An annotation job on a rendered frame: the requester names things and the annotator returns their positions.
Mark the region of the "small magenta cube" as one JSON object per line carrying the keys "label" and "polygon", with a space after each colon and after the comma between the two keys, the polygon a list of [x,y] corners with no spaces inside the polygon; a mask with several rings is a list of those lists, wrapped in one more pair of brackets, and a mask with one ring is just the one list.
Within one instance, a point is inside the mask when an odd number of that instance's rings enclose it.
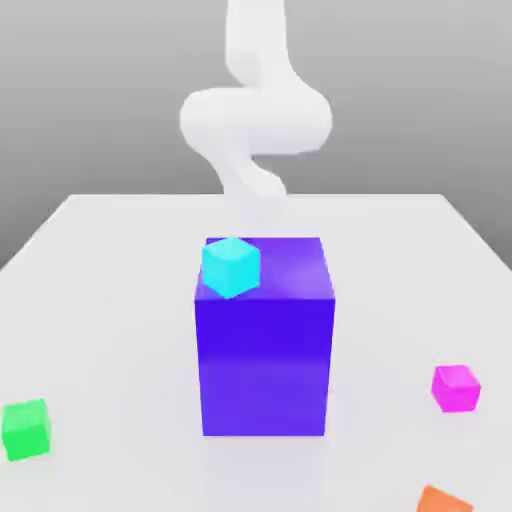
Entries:
{"label": "small magenta cube", "polygon": [[467,365],[440,365],[435,368],[431,392],[443,413],[475,410],[481,385]]}

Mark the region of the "large purple box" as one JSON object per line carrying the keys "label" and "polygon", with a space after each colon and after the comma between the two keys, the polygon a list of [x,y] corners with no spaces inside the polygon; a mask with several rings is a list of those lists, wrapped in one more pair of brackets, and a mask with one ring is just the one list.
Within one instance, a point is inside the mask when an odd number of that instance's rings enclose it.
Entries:
{"label": "large purple box", "polygon": [[207,284],[215,242],[194,297],[204,435],[323,435],[335,294],[321,240],[248,239],[260,284],[232,298]]}

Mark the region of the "small orange cube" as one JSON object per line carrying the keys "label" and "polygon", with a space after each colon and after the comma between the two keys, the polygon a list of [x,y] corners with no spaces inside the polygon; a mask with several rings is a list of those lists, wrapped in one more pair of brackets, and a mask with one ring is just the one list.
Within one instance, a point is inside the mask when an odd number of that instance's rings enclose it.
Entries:
{"label": "small orange cube", "polygon": [[431,485],[424,487],[416,512],[473,512],[474,507]]}

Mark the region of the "small cyan cube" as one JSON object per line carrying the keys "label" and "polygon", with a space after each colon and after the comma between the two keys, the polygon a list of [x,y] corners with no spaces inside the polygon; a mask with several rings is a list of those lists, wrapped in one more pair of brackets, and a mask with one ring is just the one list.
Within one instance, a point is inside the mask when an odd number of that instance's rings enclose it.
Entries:
{"label": "small cyan cube", "polygon": [[205,245],[201,261],[202,281],[226,299],[234,298],[261,283],[261,251],[236,237]]}

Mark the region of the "small green cube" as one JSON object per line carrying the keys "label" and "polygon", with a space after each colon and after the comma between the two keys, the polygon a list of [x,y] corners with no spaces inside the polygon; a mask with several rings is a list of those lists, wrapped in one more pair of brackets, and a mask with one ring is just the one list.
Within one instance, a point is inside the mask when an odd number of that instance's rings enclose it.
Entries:
{"label": "small green cube", "polygon": [[51,420],[46,401],[40,398],[4,406],[1,439],[9,461],[49,453]]}

